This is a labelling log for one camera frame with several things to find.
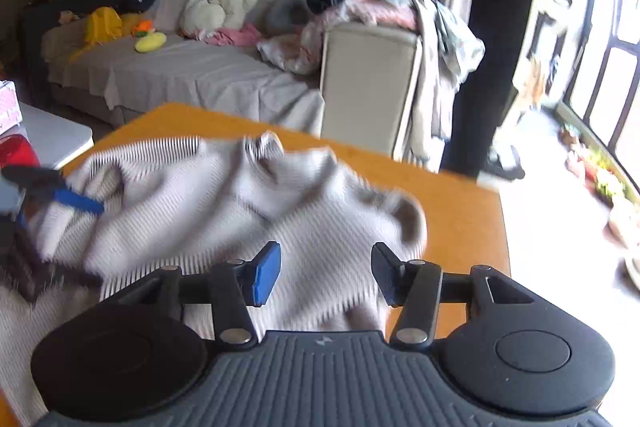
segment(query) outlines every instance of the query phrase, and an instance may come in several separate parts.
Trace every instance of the gray blanket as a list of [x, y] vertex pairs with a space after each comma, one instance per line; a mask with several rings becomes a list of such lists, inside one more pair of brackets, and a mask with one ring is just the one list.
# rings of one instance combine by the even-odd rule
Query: gray blanket
[[59, 36], [49, 36], [49, 49], [46, 43], [49, 81], [101, 96], [110, 109], [121, 105], [146, 112], [181, 102], [320, 134], [324, 100], [318, 80], [265, 64], [255, 48], [211, 46], [168, 35], [158, 51], [139, 54], [135, 40], [125, 37], [92, 48], [69, 64], [69, 49], [61, 54], [50, 49], [50, 41]]

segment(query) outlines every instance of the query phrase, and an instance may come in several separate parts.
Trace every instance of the pile of clothes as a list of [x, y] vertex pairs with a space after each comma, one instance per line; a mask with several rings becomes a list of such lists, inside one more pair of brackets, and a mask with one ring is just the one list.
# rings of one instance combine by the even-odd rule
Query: pile of clothes
[[484, 57], [484, 43], [437, 0], [306, 0], [314, 16], [299, 33], [257, 44], [277, 67], [309, 74], [320, 67], [324, 34], [343, 22], [391, 25], [419, 33], [422, 57], [412, 112], [411, 149], [428, 157], [431, 137], [451, 136], [453, 99]]

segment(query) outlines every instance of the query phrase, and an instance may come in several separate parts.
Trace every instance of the orange table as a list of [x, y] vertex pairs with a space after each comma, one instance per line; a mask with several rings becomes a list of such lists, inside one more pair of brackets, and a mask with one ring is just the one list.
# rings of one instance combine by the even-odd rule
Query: orange table
[[[340, 160], [372, 185], [401, 188], [414, 195], [427, 217], [428, 240], [424, 257], [441, 265], [444, 271], [468, 273], [474, 264], [489, 264], [510, 273], [498, 194], [454, 174], [432, 174], [349, 145], [187, 105], [167, 104], [120, 127], [66, 166], [64, 172], [69, 174], [88, 154], [137, 140], [195, 135], [237, 139], [258, 136], [268, 129], [278, 134], [286, 150], [330, 146]], [[388, 330], [397, 318], [396, 311], [387, 325]], [[438, 336], [448, 335], [464, 321], [464, 305], [441, 305]], [[1, 410], [0, 407], [0, 425], [5, 425]]]

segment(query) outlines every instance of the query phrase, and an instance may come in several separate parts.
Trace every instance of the yellow toy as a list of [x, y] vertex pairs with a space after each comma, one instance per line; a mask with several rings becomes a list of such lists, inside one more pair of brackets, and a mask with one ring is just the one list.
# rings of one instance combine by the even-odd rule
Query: yellow toy
[[154, 29], [154, 22], [151, 19], [145, 19], [142, 22], [138, 23], [136, 26], [133, 26], [133, 30], [131, 34], [134, 37], [146, 37], [147, 35], [156, 31]]
[[136, 51], [138, 53], [148, 53], [159, 50], [166, 42], [166, 35], [160, 32], [153, 32], [138, 39], [136, 42]]

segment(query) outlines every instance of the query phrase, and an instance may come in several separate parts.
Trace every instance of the window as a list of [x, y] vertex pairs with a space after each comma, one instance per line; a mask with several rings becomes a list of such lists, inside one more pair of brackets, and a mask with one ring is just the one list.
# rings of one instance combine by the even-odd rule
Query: window
[[640, 182], [640, 0], [593, 0], [591, 29], [564, 101]]

